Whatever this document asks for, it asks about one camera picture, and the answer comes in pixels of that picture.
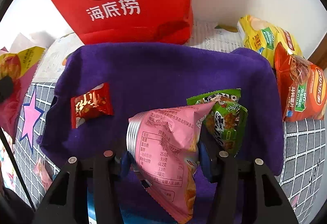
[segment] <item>nutrition facts table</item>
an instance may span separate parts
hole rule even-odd
[[[143,132],[139,150],[139,166],[152,181],[167,186],[181,187],[184,165],[177,159],[180,149],[170,144],[170,137]]]

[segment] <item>black object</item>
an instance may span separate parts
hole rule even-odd
[[[14,90],[14,83],[9,75],[0,79],[0,103],[9,98]]]
[[[216,143],[205,125],[199,141],[203,174],[217,182],[207,224],[233,224],[239,180],[244,181],[242,224],[297,224],[298,220],[285,193],[261,159],[237,160]]]
[[[28,190],[27,190],[26,184],[25,184],[25,182],[24,182],[24,180],[23,180],[23,178],[22,178],[22,174],[21,174],[21,172],[20,172],[20,170],[19,170],[19,168],[18,168],[18,165],[17,165],[17,162],[16,162],[16,160],[15,160],[14,154],[13,154],[13,152],[11,151],[11,148],[10,148],[8,142],[7,142],[7,139],[6,139],[5,135],[4,135],[4,133],[3,133],[2,129],[1,129],[1,127],[0,127],[0,141],[3,143],[4,148],[5,148],[5,150],[6,150],[7,153],[8,153],[8,156],[9,156],[9,158],[10,158],[10,161],[11,161],[11,163],[12,163],[12,166],[14,167],[14,169],[15,169],[15,171],[16,171],[16,174],[17,174],[17,177],[18,177],[18,179],[19,179],[19,182],[21,183],[22,188],[23,188],[23,190],[24,190],[24,192],[25,192],[25,194],[26,194],[27,200],[29,201],[32,210],[35,212],[35,206],[34,206],[34,204],[33,204],[33,202],[32,202],[31,196],[30,196],[30,194],[29,194],[29,192],[28,192]]]
[[[123,224],[114,190],[119,175],[120,164],[110,150],[83,161],[71,157],[45,194],[32,223],[88,223],[87,179],[93,178],[97,224]]]
[[[31,224],[33,216],[33,210],[17,194],[3,189],[3,195],[0,193],[1,224]]]

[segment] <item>pink star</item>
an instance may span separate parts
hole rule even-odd
[[[36,88],[33,91],[33,95],[29,104],[23,105],[25,122],[22,129],[22,135],[19,141],[27,137],[29,146],[33,153],[33,129],[36,122],[39,120],[41,115],[44,113],[42,110],[35,106]]]

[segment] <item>green snack bag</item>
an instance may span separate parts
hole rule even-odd
[[[225,89],[186,100],[188,105],[216,102],[203,123],[218,144],[232,155],[241,147],[247,119],[247,109],[238,103],[240,98],[241,89]]]

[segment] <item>lay's chip bag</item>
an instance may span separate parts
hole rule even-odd
[[[274,68],[275,49],[279,42],[289,55],[295,54],[303,57],[294,36],[269,22],[247,15],[238,21],[237,29],[245,47],[264,56],[272,68]]]
[[[300,56],[289,55],[280,43],[275,68],[283,120],[323,119],[327,89],[322,69]]]
[[[241,147],[247,119],[247,109],[238,103],[241,89],[218,90],[188,98],[188,105],[216,102],[203,121],[216,142],[231,155]]]

